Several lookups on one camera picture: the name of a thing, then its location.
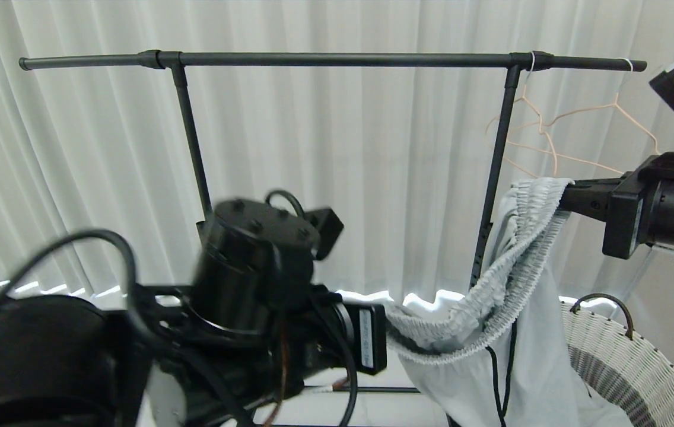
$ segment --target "white curtain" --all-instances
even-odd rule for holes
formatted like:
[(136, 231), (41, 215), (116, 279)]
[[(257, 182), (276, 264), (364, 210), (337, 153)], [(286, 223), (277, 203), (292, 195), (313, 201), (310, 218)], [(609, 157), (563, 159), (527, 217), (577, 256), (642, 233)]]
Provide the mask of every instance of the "white curtain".
[[(202, 219), (168, 71), (22, 71), (20, 56), (185, 52), (528, 52), (631, 57), (648, 70), (549, 70), (529, 78), (547, 119), (619, 103), (674, 149), (674, 113), (648, 87), (674, 60), (674, 2), (0, 2), (0, 281), (66, 231), (106, 227), (134, 246), (142, 283), (187, 283)], [(188, 68), (213, 200), (273, 187), (329, 205), (345, 232), (318, 275), (332, 289), (394, 298), (465, 292), (505, 71)], [(534, 121), (516, 108), (513, 126)], [(651, 141), (613, 110), (557, 123), (559, 153), (633, 170)], [(535, 128), (511, 139), (546, 149)], [(549, 176), (551, 157), (506, 155)], [(558, 176), (614, 173), (559, 160)], [(503, 191), (524, 172), (504, 163)], [(563, 294), (625, 295), (643, 265), (600, 253), (603, 224), (573, 218), (554, 258)], [(61, 252), (33, 292), (100, 294), (120, 281), (104, 245)]]

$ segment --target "label sticker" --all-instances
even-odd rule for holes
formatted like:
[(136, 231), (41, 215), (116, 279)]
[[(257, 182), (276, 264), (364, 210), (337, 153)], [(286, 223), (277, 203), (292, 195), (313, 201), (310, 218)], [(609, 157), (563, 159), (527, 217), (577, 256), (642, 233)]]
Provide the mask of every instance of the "label sticker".
[(374, 367), (373, 337), (371, 335), (371, 311), (358, 312), (361, 323), (361, 365), (367, 368)]

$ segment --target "clothing rack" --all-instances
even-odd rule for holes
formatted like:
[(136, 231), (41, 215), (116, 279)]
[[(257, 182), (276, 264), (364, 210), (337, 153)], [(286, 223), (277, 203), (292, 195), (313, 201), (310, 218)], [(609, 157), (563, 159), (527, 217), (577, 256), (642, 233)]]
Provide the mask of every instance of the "clothing rack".
[(78, 68), (106, 66), (142, 66), (171, 70), (178, 95), (183, 124), (187, 133), (192, 167), (197, 190), (210, 219), (212, 205), (202, 165), (201, 150), (187, 88), (187, 66), (269, 66), (269, 67), (415, 67), (415, 68), (505, 68), (503, 103), (495, 137), (492, 163), (482, 206), (480, 229), (473, 260), (470, 286), (479, 279), (487, 237), (492, 230), (492, 207), (506, 148), (506, 135), (511, 122), (511, 111), (516, 98), (516, 87), (522, 71), (543, 71), (551, 68), (573, 68), (606, 71), (643, 71), (644, 60), (584, 58), (554, 56), (546, 52), (515, 52), (506, 54), (480, 53), (236, 53), (236, 52), (178, 52), (147, 50), (130, 55), (63, 56), (54, 58), (21, 58), (23, 70), (39, 68)]

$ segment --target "white laundry basket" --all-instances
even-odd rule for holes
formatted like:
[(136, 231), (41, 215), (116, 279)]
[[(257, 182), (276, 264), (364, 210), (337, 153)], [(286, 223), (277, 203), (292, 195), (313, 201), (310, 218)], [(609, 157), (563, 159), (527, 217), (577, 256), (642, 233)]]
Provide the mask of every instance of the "white laundry basket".
[[(609, 298), (627, 317), (622, 326), (580, 303)], [(632, 328), (627, 307), (615, 297), (590, 294), (561, 303), (572, 367), (606, 400), (620, 406), (635, 427), (674, 427), (674, 365)]]

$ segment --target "brown handle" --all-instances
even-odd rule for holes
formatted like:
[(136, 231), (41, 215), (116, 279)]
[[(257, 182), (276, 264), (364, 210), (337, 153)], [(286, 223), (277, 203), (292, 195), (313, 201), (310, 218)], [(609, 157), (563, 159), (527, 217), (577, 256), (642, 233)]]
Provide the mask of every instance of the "brown handle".
[(632, 340), (632, 331), (634, 330), (632, 328), (632, 316), (630, 316), (630, 311), (627, 309), (627, 306), (624, 305), (624, 302), (621, 302), (619, 298), (614, 297), (613, 295), (609, 294), (601, 294), (601, 292), (596, 292), (595, 294), (587, 294), (584, 297), (581, 297), (577, 300), (577, 302), (574, 303), (572, 308), (570, 308), (570, 311), (572, 313), (576, 314), (577, 310), (579, 310), (580, 303), (587, 301), (589, 299), (595, 299), (595, 298), (606, 298), (610, 299), (611, 301), (614, 301), (619, 308), (622, 309), (622, 313), (624, 313), (625, 319), (627, 319), (627, 332), (624, 333), (625, 337), (630, 338)]

